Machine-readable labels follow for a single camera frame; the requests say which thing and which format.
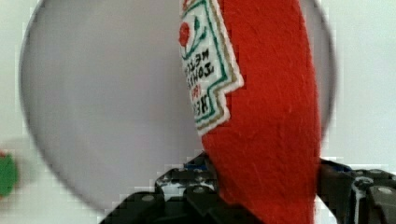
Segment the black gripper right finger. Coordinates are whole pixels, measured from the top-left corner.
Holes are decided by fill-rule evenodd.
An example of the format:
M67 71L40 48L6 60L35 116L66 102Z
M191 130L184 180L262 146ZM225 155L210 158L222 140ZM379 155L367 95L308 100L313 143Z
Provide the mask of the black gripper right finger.
M396 224L395 175L321 159L317 195L337 224Z

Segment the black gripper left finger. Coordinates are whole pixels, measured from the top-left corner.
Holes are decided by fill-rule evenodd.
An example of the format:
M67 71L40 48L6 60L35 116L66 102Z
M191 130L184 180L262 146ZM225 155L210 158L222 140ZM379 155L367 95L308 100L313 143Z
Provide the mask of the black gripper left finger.
M201 153L161 175L153 191L131 194L99 224L264 224L219 196L214 166Z

